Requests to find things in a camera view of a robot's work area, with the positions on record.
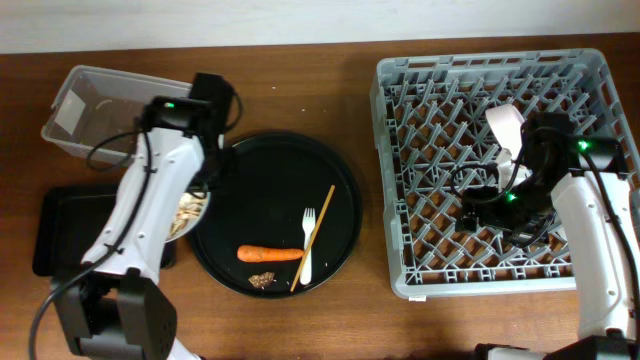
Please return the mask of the pink bowl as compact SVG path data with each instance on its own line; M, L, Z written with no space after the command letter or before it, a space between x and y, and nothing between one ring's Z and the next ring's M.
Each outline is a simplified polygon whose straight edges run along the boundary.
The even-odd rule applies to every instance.
M532 172L524 165L515 166L519 151L522 149L521 125L524 118L517 108L511 104L487 109L485 112L490 129L501 147L495 163L498 170L498 189L504 190L517 170L515 185L526 180Z

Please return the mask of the orange carrot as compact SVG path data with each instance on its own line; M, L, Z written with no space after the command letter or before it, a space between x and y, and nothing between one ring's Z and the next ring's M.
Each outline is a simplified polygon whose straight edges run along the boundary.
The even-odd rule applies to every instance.
M237 249L237 258L246 263L286 262L300 259L301 249L280 249L262 246L242 245Z

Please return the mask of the white plastic fork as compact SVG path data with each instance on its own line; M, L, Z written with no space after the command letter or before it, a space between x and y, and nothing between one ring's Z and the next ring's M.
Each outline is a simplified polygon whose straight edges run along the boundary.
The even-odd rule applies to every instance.
M314 208L306 208L302 219L302 229L304 231L304 249L307 249L311 240L311 235L316 226L316 213ZM300 275L301 285L308 285L312 276L312 255L308 254Z

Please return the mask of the wooden chopstick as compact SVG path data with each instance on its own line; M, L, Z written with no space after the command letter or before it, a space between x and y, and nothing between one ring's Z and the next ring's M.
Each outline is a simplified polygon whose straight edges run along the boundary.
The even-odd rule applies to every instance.
M300 260L300 264L299 264L299 266L298 266L298 269L297 269L297 271L296 271L296 274L295 274L295 276L294 276L294 279L293 279L293 281L292 281L292 283L291 283L291 287L290 287L290 290L289 290L289 292L290 292L290 293L293 293L293 292L294 292L294 290L295 290L295 288L296 288L297 284L299 283L299 279L300 279L300 275L301 275L301 271L302 271L302 268L303 268L304 262L305 262L305 260L306 260L306 258L307 258L307 256L308 256L308 254L310 254L310 253L311 253L311 250L312 250L313 244L314 244L315 239L316 239L316 237L317 237L317 234L318 234L318 232L319 232L319 228L320 228L320 226L321 226L321 224L322 224L322 222L323 222L323 220L324 220L324 218L325 218L325 215L326 215L327 209L328 209L328 207L329 207L329 204L331 203L331 200L332 200L333 194L334 194L334 192L335 192L335 189L336 189L336 186L335 186L335 185L331 185L331 186L330 186L330 188L329 188L329 192L328 192L328 194L327 194L327 196L326 196L326 198L325 198L325 201L324 201L324 204L323 204L323 206L322 206L322 208L321 208L320 214L319 214L319 215L316 215L316 226L315 226L315 229L314 229L314 231L313 231L313 234L311 235L311 240L310 240L310 243L309 243L308 248L307 248L307 249L304 249L304 253L303 253L303 256L302 256L302 258L301 258L301 260Z

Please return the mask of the brown food scrap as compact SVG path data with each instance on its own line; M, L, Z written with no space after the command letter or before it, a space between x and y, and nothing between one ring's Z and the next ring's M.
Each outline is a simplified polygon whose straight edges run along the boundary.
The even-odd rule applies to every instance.
M265 289L275 281L275 273L264 272L262 274L252 275L248 278L248 281L256 289Z

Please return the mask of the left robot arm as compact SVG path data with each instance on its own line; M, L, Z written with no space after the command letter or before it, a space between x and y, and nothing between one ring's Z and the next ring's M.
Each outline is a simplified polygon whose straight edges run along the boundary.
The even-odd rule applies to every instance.
M207 186L224 159L222 139L236 94L156 97L135 131L133 163L119 184L107 223L81 269L53 279L29 330L28 355L49 307L69 350L90 359L193 359L177 338L177 311L158 287L170 226L181 197Z

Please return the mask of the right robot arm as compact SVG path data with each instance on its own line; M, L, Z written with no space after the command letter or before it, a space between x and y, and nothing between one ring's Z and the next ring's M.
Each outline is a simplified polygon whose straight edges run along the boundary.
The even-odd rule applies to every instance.
M516 164L531 172L521 183L460 193L459 229L488 225L517 235L554 215L570 248L580 325L577 341L549 358L638 358L639 245L621 146L542 129L523 137Z

